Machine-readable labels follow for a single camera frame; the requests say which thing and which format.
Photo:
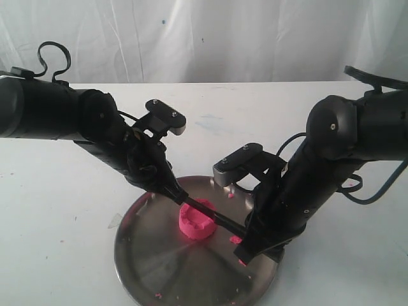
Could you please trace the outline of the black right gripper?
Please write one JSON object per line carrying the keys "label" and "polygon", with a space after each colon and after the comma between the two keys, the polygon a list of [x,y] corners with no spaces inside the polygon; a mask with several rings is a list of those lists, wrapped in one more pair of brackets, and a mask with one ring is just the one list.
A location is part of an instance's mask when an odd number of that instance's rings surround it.
{"label": "black right gripper", "polygon": [[264,255],[275,263],[284,256],[284,244],[305,229],[307,221],[347,179],[347,160],[329,160],[304,140],[280,171],[275,188],[256,191],[249,226],[239,226],[242,241],[233,251],[245,265]]}

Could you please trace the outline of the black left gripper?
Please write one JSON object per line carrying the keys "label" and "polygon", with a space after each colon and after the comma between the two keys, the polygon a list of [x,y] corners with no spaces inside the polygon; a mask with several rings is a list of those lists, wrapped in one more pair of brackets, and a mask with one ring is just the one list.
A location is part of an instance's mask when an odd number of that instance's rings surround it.
{"label": "black left gripper", "polygon": [[159,193],[181,205],[188,193],[175,181],[163,149],[127,124],[83,127],[76,144],[112,169],[133,186]]}

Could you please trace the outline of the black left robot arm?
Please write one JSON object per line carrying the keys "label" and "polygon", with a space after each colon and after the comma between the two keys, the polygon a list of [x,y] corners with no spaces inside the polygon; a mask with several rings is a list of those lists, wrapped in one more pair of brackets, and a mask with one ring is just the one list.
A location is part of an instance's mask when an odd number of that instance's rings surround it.
{"label": "black left robot arm", "polygon": [[145,107],[147,114],[129,125],[109,93],[1,76],[1,137],[71,140],[131,185],[181,204],[188,195],[161,139],[181,135],[186,118],[158,99]]}

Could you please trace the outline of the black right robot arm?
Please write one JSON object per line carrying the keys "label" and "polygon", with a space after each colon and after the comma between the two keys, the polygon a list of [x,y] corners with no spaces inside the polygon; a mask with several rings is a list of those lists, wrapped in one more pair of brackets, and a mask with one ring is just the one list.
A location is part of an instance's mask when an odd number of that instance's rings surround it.
{"label": "black right robot arm", "polygon": [[305,133],[292,158],[276,158],[255,189],[247,232],[235,249],[243,263],[280,252],[334,193],[350,198],[344,182],[364,164],[400,162],[378,192],[355,203],[369,205],[390,188],[407,168],[407,91],[328,96],[311,110]]}

